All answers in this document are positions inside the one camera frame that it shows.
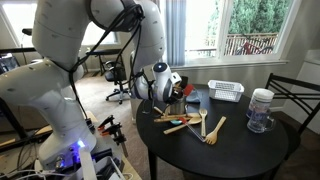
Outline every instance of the window frame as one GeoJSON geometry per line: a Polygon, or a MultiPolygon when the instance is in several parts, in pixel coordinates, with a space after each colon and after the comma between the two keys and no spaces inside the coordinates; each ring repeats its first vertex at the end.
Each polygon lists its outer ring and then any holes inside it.
{"type": "MultiPolygon", "coordinates": [[[[32,3],[37,4],[37,0],[11,0],[11,1],[0,0],[0,16],[3,19],[5,26],[8,29],[10,36],[12,37],[12,40],[13,40],[14,44],[16,45],[16,47],[20,47],[22,45],[22,42],[21,42],[22,39],[18,38],[18,35],[16,34],[16,32],[15,32],[15,30],[14,30],[14,28],[13,28],[4,8],[3,8],[3,5],[4,4],[32,4],[32,3]]],[[[102,42],[100,45],[120,45],[121,44],[120,38],[119,38],[119,33],[118,32],[110,32],[110,33],[114,33],[114,42],[108,42],[108,43],[102,42]]],[[[95,45],[95,44],[90,44],[90,43],[84,43],[84,40],[85,40],[85,37],[83,38],[83,41],[81,43],[82,47],[91,47],[91,46],[95,45]]]]}
{"type": "Polygon", "coordinates": [[[220,26],[217,32],[217,50],[215,57],[206,58],[193,58],[186,59],[186,67],[204,67],[204,66],[234,66],[234,65],[245,65],[251,66],[255,64],[283,64],[287,63],[288,60],[281,59],[284,51],[284,47],[288,41],[289,32],[293,26],[294,20],[298,13],[302,0],[292,0],[288,8],[287,15],[285,16],[286,21],[279,32],[277,43],[275,44],[274,51],[272,54],[258,54],[258,55],[240,55],[240,56],[226,56],[224,51],[226,48],[227,35],[229,30],[229,22],[233,10],[233,0],[220,1],[222,12],[220,12],[221,18],[219,18],[220,26]]]}

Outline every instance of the chair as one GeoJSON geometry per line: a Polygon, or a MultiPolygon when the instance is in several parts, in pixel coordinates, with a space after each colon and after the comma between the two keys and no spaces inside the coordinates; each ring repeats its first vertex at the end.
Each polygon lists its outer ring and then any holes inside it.
{"type": "Polygon", "coordinates": [[[121,60],[116,61],[108,61],[106,62],[106,67],[108,67],[108,71],[105,73],[105,78],[108,82],[114,82],[114,85],[119,85],[119,89],[114,89],[113,93],[106,97],[106,101],[109,101],[109,98],[111,96],[120,95],[119,104],[122,104],[123,95],[125,93],[129,94],[129,89],[123,87],[123,82],[127,80],[126,78],[126,72],[124,68],[124,64],[121,60]]]}
{"type": "MultiPolygon", "coordinates": [[[[311,122],[314,116],[320,110],[320,85],[312,84],[308,82],[303,82],[300,80],[290,79],[286,77],[281,77],[270,74],[266,89],[272,90],[275,95],[273,99],[288,99],[298,105],[308,116],[300,125],[299,129],[295,129],[293,126],[289,125],[284,121],[280,121],[283,125],[287,136],[288,136],[288,151],[285,157],[285,160],[289,158],[289,156],[298,149],[301,138],[300,135],[306,129],[307,125],[311,122]],[[293,92],[292,87],[289,85],[294,85],[296,87],[302,88],[304,92],[293,92]],[[316,101],[316,105],[312,107],[308,102],[316,101]]],[[[279,167],[277,167],[271,177],[276,174],[279,167]]]]}

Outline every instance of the window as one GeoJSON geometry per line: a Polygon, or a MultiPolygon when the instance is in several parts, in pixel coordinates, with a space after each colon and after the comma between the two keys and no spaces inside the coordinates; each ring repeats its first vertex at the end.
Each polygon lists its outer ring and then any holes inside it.
{"type": "Polygon", "coordinates": [[[166,60],[170,65],[186,66],[279,62],[300,3],[301,0],[162,0],[160,9],[166,27],[177,24],[174,19],[179,22],[186,16],[185,26],[180,23],[176,29],[165,28],[170,37],[167,44],[179,40],[175,46],[182,44],[183,57],[167,53],[166,60]],[[179,4],[179,9],[172,9],[174,3],[179,4]],[[179,14],[168,12],[177,10],[179,14]]]}
{"type": "MultiPolygon", "coordinates": [[[[37,9],[36,3],[26,2],[3,2],[2,12],[7,19],[7,25],[13,32],[13,37],[16,43],[24,47],[32,47],[32,38],[22,33],[23,28],[32,28],[35,12],[37,9]]],[[[94,45],[98,42],[104,30],[97,27],[94,23],[90,23],[87,27],[82,45],[94,45]]],[[[101,44],[117,43],[116,33],[110,33],[101,44]]]]}

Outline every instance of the plastic basket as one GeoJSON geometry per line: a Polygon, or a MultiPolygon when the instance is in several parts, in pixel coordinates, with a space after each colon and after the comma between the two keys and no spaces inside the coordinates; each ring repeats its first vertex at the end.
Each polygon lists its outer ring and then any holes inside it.
{"type": "Polygon", "coordinates": [[[236,82],[210,80],[208,86],[209,96],[212,99],[238,102],[244,92],[244,87],[236,82]]]}

